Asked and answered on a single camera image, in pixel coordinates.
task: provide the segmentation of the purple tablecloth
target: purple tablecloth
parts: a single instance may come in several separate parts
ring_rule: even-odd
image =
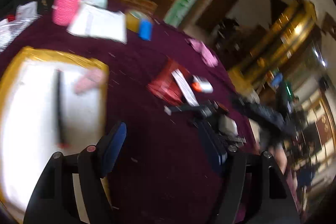
[[[110,10],[125,7],[109,3]],[[106,132],[117,120],[127,125],[127,138],[109,175],[111,201],[119,223],[204,224],[221,188],[221,178],[210,168],[190,113],[168,116],[165,102],[146,85],[156,77],[166,56],[191,74],[206,77],[212,94],[197,94],[223,103],[246,138],[245,151],[253,152],[254,137],[248,119],[232,109],[233,85],[222,64],[207,67],[189,46],[188,36],[165,24],[153,27],[152,40],[143,41],[127,30],[127,45],[103,39],[75,37],[55,25],[51,15],[38,19],[0,54],[0,75],[24,46],[75,52],[96,58],[110,68],[106,102]]]

